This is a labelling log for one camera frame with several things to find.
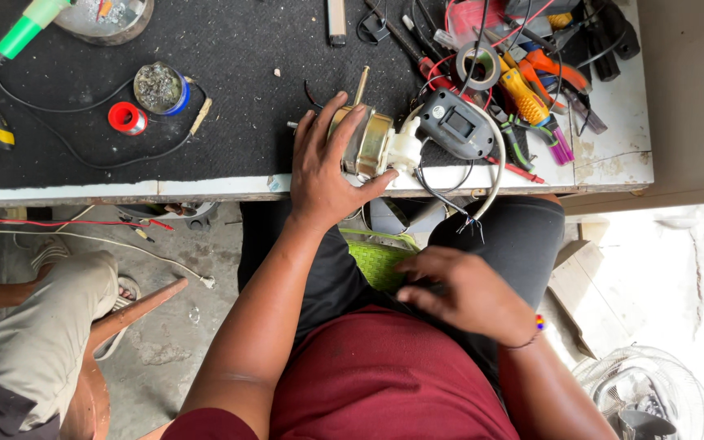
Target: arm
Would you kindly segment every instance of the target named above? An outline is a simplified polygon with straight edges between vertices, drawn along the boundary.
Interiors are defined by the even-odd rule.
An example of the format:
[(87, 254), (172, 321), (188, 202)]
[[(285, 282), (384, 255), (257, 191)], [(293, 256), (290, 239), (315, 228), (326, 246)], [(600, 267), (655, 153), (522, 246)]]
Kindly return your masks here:
[(273, 393), (292, 349), (319, 243), (328, 229), (379, 196), (397, 176), (386, 172), (360, 188), (343, 178), (339, 163), (364, 114), (355, 107), (326, 141), (330, 120), (346, 100), (341, 92), (318, 117), (309, 110), (300, 120), (290, 187), (293, 212), (211, 342), (181, 414), (225, 409), (259, 438), (268, 438)]
[(618, 438), (539, 335), (533, 310), (482, 258), (432, 246), (396, 269), (409, 273), (411, 280), (424, 275), (439, 280), (445, 291), (439, 297), (407, 286), (398, 292), (400, 300), (499, 343), (502, 393), (522, 438)]

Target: concrete floor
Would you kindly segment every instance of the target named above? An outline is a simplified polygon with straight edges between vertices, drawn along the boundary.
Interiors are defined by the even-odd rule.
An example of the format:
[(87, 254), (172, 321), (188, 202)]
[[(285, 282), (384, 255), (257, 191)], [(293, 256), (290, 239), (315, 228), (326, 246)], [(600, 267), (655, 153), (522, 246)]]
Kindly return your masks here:
[[(56, 218), (71, 218), (83, 207), (55, 209)], [(87, 220), (111, 220), (114, 207), (96, 207)], [(678, 356), (704, 384), (704, 206), (660, 211), (633, 211), (604, 216), (611, 222), (601, 249), (605, 264), (620, 268), (647, 315), (646, 324), (633, 341), (653, 345)], [(673, 230), (655, 220), (692, 226)], [(235, 301), (235, 271), (240, 261), (242, 230), (237, 203), (221, 204), (210, 233), (189, 231), (172, 222), (175, 232), (152, 228), (155, 244), (147, 243), (124, 227), (72, 225), (64, 230), (141, 246), (173, 258), (200, 275), (212, 275), (218, 285), (208, 289), (174, 265), (139, 251), (71, 236), (64, 239), (73, 253), (107, 249), (116, 255), (120, 273), (136, 279), (144, 293), (169, 284), (178, 276), (189, 277), (189, 286), (160, 308), (132, 325), (113, 356), (100, 367), (110, 390), (112, 417), (109, 438), (138, 438), (169, 421), (178, 411), (200, 367), (213, 335)], [(576, 222), (568, 221), (565, 242), (578, 238)], [(359, 219), (345, 227), (363, 229)], [(416, 234), (425, 245), (427, 233)], [(21, 245), (30, 237), (19, 236)], [(3, 255), (8, 255), (5, 262)], [(11, 235), (0, 235), (0, 282), (29, 279), (27, 251), (18, 249)], [(199, 320), (193, 315), (197, 309)], [(584, 359), (576, 348), (569, 318), (556, 300), (546, 295), (538, 311), (548, 325), (546, 336), (562, 360), (572, 368)], [(0, 319), (4, 311), (0, 310)]]

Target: green plastic stool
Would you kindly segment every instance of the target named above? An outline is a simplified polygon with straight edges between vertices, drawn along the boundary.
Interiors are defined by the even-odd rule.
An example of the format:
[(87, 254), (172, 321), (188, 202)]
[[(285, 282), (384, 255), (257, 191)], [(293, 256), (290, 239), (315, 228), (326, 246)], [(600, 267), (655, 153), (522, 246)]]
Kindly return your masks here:
[(376, 235), (393, 240), (400, 240), (409, 245), (409, 249), (388, 246), (386, 244), (347, 240), (350, 254), (357, 261), (357, 267), (363, 272), (368, 283), (377, 290), (394, 294), (404, 281), (403, 273), (396, 273), (393, 266), (406, 258), (416, 255), (420, 248), (411, 236), (406, 234), (389, 235), (357, 229), (339, 229), (341, 233)]

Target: black shorts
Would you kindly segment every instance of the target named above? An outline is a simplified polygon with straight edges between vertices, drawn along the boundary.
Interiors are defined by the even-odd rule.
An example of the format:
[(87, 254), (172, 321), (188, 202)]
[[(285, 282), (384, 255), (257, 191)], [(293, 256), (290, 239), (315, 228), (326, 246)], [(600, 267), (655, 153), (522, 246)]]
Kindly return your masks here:
[[(478, 200), (465, 209), (475, 212)], [(241, 202), (243, 245), (238, 267), (238, 289), (243, 289), (279, 238), (292, 210), (290, 200)], [(481, 218), (479, 230), (456, 231), (465, 217), (455, 214), (436, 226), (429, 245), (447, 246), (480, 255), (533, 309), (540, 305), (564, 235), (561, 205), (531, 196), (499, 196)], [(314, 328), (368, 304), (417, 315), (452, 337), (498, 389), (496, 344), (488, 337), (470, 334), (409, 308), (368, 285), (349, 254), (338, 227), (325, 234), (308, 274), (300, 309), (296, 346)]]

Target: white plastic gear housing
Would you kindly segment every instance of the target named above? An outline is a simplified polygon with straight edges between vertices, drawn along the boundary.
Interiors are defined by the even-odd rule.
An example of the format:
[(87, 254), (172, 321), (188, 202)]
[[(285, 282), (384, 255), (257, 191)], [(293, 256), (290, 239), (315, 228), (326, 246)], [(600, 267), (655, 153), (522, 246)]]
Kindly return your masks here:
[(390, 129), (386, 147), (387, 165), (398, 172), (411, 172), (419, 165), (422, 141), (415, 136), (419, 127), (420, 118), (415, 117), (405, 123), (398, 134), (392, 128)]

